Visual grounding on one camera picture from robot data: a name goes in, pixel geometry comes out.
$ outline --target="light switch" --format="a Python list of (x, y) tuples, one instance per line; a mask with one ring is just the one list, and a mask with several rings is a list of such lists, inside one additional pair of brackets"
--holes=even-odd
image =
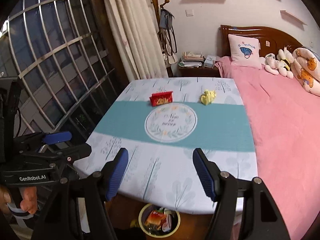
[(186, 16), (193, 16), (193, 10), (186, 10)]

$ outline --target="curtain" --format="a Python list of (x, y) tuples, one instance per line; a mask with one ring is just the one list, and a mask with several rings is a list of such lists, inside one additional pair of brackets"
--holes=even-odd
[(129, 81), (168, 77), (146, 0), (104, 0)]

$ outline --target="bed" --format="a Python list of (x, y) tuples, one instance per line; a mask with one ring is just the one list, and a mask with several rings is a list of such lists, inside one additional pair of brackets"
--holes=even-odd
[(273, 195), (291, 239), (304, 235), (310, 239), (320, 210), (320, 97), (306, 93), (296, 79), (274, 76), (264, 68), (231, 67), (228, 34), (259, 39), (261, 57), (277, 55), (285, 46), (293, 52), (302, 45), (269, 27), (221, 25), (225, 57), (216, 66), (221, 77), (236, 82), (252, 129), (258, 174)]

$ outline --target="nightstand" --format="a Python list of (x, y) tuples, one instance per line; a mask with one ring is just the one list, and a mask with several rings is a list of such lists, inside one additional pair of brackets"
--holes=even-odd
[(213, 68), (207, 68), (203, 65), (198, 68), (178, 66), (178, 70), (180, 71), (182, 77), (221, 77), (219, 69), (216, 66)]

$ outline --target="white plush toy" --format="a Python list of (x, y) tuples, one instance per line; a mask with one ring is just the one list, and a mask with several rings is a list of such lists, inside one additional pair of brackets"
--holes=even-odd
[(273, 75), (278, 75), (279, 73), (287, 78), (292, 79), (293, 73), (290, 71), (290, 64), (294, 62), (294, 58), (290, 51), (284, 47), (284, 50), (280, 49), (277, 59), (273, 53), (266, 55), (266, 60), (268, 65), (265, 66), (265, 70)]

